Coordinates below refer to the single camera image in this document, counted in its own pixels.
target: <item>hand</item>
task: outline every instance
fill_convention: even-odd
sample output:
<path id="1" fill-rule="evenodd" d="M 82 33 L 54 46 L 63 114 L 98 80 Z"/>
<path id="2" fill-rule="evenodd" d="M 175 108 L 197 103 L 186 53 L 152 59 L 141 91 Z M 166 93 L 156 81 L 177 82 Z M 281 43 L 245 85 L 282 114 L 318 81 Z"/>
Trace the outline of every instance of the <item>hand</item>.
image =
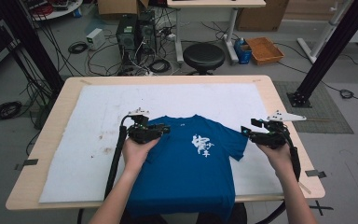
<path id="1" fill-rule="evenodd" d="M 128 138 L 123 146 L 124 162 L 126 163 L 125 170 L 138 174 L 147 158 L 147 153 L 156 145 L 158 140 L 155 139 L 146 144 L 138 144 Z"/>
<path id="2" fill-rule="evenodd" d="M 277 177 L 294 175 L 289 145 L 285 144 L 275 149 L 258 144 L 257 146 L 267 155 L 269 163 L 274 168 Z"/>

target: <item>black stool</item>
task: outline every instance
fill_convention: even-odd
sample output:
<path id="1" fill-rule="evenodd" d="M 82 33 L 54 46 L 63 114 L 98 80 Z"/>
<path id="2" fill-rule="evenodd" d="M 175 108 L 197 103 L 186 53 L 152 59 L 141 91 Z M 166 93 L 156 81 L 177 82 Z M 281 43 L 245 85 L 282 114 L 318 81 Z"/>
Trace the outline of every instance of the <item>black stool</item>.
<path id="1" fill-rule="evenodd" d="M 225 62 L 225 52 L 215 45 L 195 44 L 185 49 L 183 59 L 190 67 L 197 71 L 188 74 L 192 76 L 196 73 L 200 75 L 211 75 L 208 70 L 214 70 Z"/>

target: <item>t-shirt sleeve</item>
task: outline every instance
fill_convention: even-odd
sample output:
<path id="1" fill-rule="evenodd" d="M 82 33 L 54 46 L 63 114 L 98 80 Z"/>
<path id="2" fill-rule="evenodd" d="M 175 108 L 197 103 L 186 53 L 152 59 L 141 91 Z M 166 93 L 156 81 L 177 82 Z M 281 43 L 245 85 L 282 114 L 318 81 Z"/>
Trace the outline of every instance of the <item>t-shirt sleeve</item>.
<path id="1" fill-rule="evenodd" d="M 240 132 L 232 130 L 218 122 L 212 122 L 215 127 L 213 129 L 216 131 L 216 135 L 219 136 L 223 149 L 230 157 L 239 161 L 243 157 L 243 152 L 248 143 L 248 138 L 243 136 Z"/>

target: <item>person's right hand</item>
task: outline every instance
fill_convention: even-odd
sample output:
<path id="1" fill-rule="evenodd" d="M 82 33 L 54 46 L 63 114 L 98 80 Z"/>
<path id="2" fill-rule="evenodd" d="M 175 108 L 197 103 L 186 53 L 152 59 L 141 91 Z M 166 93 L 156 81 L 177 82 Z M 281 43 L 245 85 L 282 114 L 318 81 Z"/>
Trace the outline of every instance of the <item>person's right hand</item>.
<path id="1" fill-rule="evenodd" d="M 294 174 L 289 145 L 285 144 L 275 149 L 259 144 L 257 146 L 267 155 L 269 163 L 274 168 L 277 177 Z"/>

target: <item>computer tower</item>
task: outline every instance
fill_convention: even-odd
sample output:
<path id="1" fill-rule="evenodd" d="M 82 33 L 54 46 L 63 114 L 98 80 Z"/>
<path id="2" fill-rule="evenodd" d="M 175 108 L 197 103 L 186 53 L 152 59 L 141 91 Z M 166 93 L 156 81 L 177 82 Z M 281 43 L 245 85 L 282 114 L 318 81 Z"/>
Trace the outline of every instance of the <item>computer tower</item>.
<path id="1" fill-rule="evenodd" d="M 124 14 L 116 31 L 118 48 L 124 65 L 138 64 L 141 60 L 142 46 L 140 46 L 138 32 L 138 16 Z"/>
<path id="2" fill-rule="evenodd" d="M 141 12 L 139 27 L 140 39 L 144 42 L 143 53 L 154 54 L 157 50 L 155 11 Z"/>

